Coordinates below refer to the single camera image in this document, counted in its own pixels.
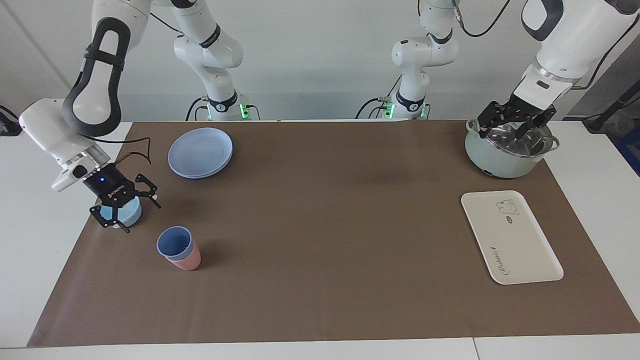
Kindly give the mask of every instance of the pink cup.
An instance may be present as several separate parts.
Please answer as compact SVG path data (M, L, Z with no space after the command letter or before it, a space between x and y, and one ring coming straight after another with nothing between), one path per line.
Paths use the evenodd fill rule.
M200 249L189 229L174 226L158 237L156 249L160 255L183 270L195 270L200 265Z

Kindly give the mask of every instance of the black cable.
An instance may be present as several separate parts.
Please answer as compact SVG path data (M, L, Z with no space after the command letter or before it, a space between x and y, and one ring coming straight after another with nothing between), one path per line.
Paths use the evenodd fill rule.
M195 118L196 118L196 121L198 121L198 110L201 110L201 109L209 110L209 108L206 105L203 105L203 106L200 106L199 108L197 108L196 109L196 113L194 115Z
M616 41L612 47L609 48L609 50L604 53L604 55L602 56L602 59L600 59L600 62L598 63L598 66L596 66L596 69L593 71L593 74L591 75L591 79L589 79L589 82L587 83L587 85L585 86L573 86L571 87L571 90L587 90L589 87L591 87L591 84L593 84L593 81L595 80L596 76L598 75L598 71L600 71L600 67L602 67L602 64L604 63L604 61L607 59L607 56L611 53L611 51L613 51L613 49L622 41L622 39L629 34L629 32L631 32L631 30L633 30L633 28L636 26L636 24L638 23L638 20L640 19L640 15L638 15L636 17L636 19L634 20L633 24L631 24L631 26L629 26L629 28L625 31L624 34L622 34L622 36L618 39L618 41Z
M628 102L628 103L626 103L624 106L622 106L619 110L622 110L622 109L624 109L624 108L627 108L627 107L629 107L629 106L633 105L633 104L634 104L636 101L638 101L638 100L640 100L640 96L636 97L633 101L629 101L629 102ZM599 117L599 116L601 116L601 115L603 115L603 114L604 114L604 113L594 114L594 115L590 115L590 116L583 117L583 118L580 118L580 119L581 119L582 121L585 121L585 120L592 119L592 118L594 118L594 117Z
M356 114L356 117L355 117L355 118L356 118L356 119L357 119L357 118L359 118L359 117L360 117L360 114L362 113L362 111L364 110L364 108L366 108L366 107L367 107L367 105L369 105L370 103L372 103L372 102L374 102L374 101L380 101L380 100L378 100L378 98L377 98L377 97L374 97L373 99L368 100L367 102L365 102L365 103L364 103L364 105L362 105L362 107L360 108L360 110L358 110L358 113Z
M373 112L378 110L378 113L380 113L380 110L384 110L386 109L386 107L384 106L378 106L377 108L374 108L373 110L371 110L371 112L369 113L369 119L371 119L371 116L373 115Z
M15 118L15 120L18 120L18 116L16 114L13 113L13 111L9 110L8 108L0 105L0 109L4 110L7 114L13 116Z
M470 32L467 31L467 28L465 27L465 23L462 21L462 14L460 12L460 20L458 21L458 23L460 24L460 27L462 28L462 31L465 32L465 34L467 34L468 36L472 37L472 38L479 38L485 34L487 34L489 31L491 31L491 29L493 29L493 26L498 22L498 20L502 17L502 13L504 13L504 10L506 10L507 6L509 5L509 3L511 2L511 0L507 0L504 5L502 6L502 9L500 9L500 12L498 13L498 16L495 17L495 20L493 20L493 22L491 23L491 25L489 25L489 27L484 30L483 32L481 32L480 34L471 34ZM457 1L456 0L451 0L451 4L454 7L458 8L458 11L460 10Z
M389 93L387 94L387 97L390 97L391 93L394 92L394 89L396 88L396 86L400 82L400 79L402 79L402 74L400 74L400 76L398 76L398 79L394 83L394 86L391 86L391 90L389 90ZM376 118L378 118L379 116L380 116L380 110L378 110L378 113L376 114Z
M620 109L622 110L622 109L624 109L624 108L626 108L626 107L629 107L629 106L633 105L633 103L634 103L634 102L636 102L636 101L638 101L638 100L640 100L640 96L639 96L639 97L636 97L636 99L634 99L633 101L630 101L630 102L628 102L628 103L624 104L624 106L622 106Z
M171 30L174 30L176 33L184 34L180 30L178 30L178 29L174 28L173 26L167 24L166 21L164 21L163 19L160 19L156 14L154 14L154 13L150 13L150 14L151 14L151 16L155 17L156 20L158 20L159 22L162 22L167 28L170 28Z
M111 141L111 140L101 140L101 139L96 139L96 138L92 138L90 136L85 136L83 135L85 138L89 139L89 140L93 140L95 142L101 142L101 143L136 143L136 142L143 142L143 141L148 141L147 142L147 155L142 154L141 152L137 152L137 151L133 151L130 152L129 154L125 155L122 159L116 160L114 162L115 165L119 164L122 162L122 160L128 158L131 155L140 155L143 158L145 158L147 160L147 162L149 162L149 165L151 165L151 138L150 137L144 137L144 138L139 138L139 139L135 139L135 140L123 140L123 141Z
M191 106L189 107L189 111L187 111L187 117L184 118L184 121L189 121L189 117L191 116L191 112L193 111L193 108L196 106L196 104L198 103L198 101L203 101L202 97L199 97L197 99L195 99L192 103Z
M256 105L249 104L246 107L247 108L254 108L255 112L258 113L258 120L262 121L262 118L260 117L260 110L258 109L258 107Z

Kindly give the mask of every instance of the stacked plates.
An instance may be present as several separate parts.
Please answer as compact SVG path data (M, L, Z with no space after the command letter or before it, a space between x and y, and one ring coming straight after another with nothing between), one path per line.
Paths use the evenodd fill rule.
M169 167L187 179L204 179L222 170L233 153L231 138L213 127L192 130L169 149Z

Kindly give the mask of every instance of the white tray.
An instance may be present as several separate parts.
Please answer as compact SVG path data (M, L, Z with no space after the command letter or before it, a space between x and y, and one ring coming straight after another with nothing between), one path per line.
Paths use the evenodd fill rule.
M462 206L495 282L514 285L563 278L564 270L522 194L466 193Z

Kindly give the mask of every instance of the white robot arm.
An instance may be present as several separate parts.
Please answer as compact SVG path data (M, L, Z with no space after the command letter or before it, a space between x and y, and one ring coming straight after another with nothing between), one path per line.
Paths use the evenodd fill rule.
M200 76L207 89L210 110L216 120L241 120L248 112L241 107L228 72L242 62L240 45L217 25L204 0L158 0L171 6L184 35L176 39L176 53ZM157 207L157 187L138 174L135 183L145 183L148 191L135 189L110 163L109 156L92 136L104 136L118 127L120 104L118 84L128 51L137 46L147 27L153 0L95 0L93 40L84 53L82 71L63 99L41 99L20 116L25 132L62 167L52 188L60 192L82 181L103 206L113 209L112 219L100 214L100 206L90 209L104 227L119 227L118 208L135 196L149 198Z
M542 47L509 101L491 102L478 116L481 136L507 122L523 122L516 136L543 127L566 94L635 25L640 0L527 0L525 30Z
M204 0L156 0L170 6L184 35L175 39L175 55L202 80L207 91L207 107L213 120L249 118L246 99L234 88L231 75L243 60L240 43L227 35L213 19Z
M454 20L451 0L421 2L420 23L427 36L399 41L392 51L394 64L402 70L400 89L393 97L392 118L415 119L422 113L429 85L424 68L450 64L458 56Z

